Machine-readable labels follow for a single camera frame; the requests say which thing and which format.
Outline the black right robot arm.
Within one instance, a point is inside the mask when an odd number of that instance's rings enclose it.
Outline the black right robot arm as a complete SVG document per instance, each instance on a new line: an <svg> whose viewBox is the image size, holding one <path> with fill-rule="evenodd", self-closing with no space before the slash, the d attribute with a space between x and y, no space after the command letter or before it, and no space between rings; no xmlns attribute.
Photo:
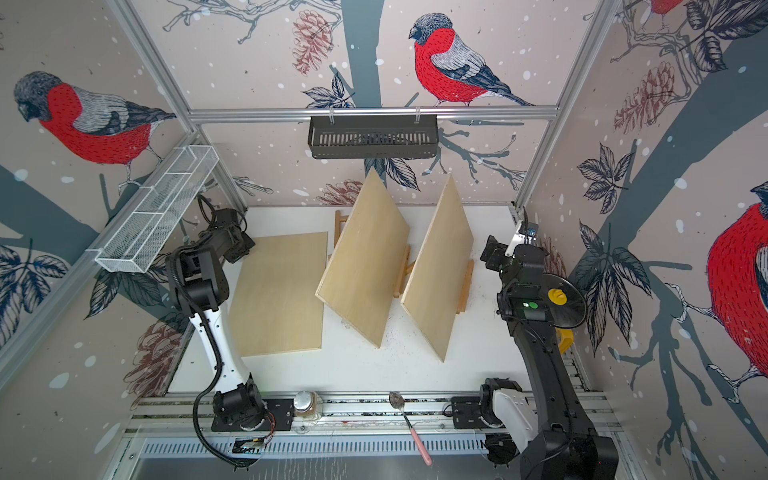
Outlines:
<svg viewBox="0 0 768 480"><path fill-rule="evenodd" d="M511 382L490 379L481 406L488 423L511 435L521 478L612 479L620 455L575 393L556 333L585 322L586 300L570 281L546 272L546 256L530 243L511 247L494 236L486 241L481 260L501 280L497 313L521 353L535 403L528 405Z"/></svg>

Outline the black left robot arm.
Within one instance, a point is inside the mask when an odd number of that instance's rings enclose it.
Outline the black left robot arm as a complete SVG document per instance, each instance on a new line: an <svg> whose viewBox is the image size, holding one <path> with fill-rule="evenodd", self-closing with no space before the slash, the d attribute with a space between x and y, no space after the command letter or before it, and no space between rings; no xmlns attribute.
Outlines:
<svg viewBox="0 0 768 480"><path fill-rule="evenodd" d="M267 410L227 325L230 288L223 269L255 245L241 226L243 220L231 208L213 211L198 240L170 253L165 267L171 301L194 326L212 369L204 393L213 395L216 427L247 431L263 424Z"/></svg>

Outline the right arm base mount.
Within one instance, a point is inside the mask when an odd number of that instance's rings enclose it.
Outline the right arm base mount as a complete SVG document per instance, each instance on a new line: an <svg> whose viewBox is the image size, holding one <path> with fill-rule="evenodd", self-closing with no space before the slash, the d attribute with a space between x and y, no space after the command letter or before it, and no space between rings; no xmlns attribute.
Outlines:
<svg viewBox="0 0 768 480"><path fill-rule="evenodd" d="M497 423L492 423L483 415L481 398L474 396L454 396L449 402L449 417L457 430L498 429Z"/></svg>

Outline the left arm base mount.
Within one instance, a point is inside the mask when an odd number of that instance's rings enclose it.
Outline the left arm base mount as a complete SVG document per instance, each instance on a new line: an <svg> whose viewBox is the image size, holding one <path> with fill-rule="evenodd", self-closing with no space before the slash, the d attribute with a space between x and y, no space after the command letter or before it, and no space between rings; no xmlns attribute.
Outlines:
<svg viewBox="0 0 768 480"><path fill-rule="evenodd" d="M294 406L293 399L289 397L284 398L267 398L264 401L266 413L264 414L260 422L252 420L236 422L234 425L226 425L218 418L214 418L211 424L211 430L216 433L220 432L266 432L274 430L276 432L287 432L292 429L294 421Z"/></svg>

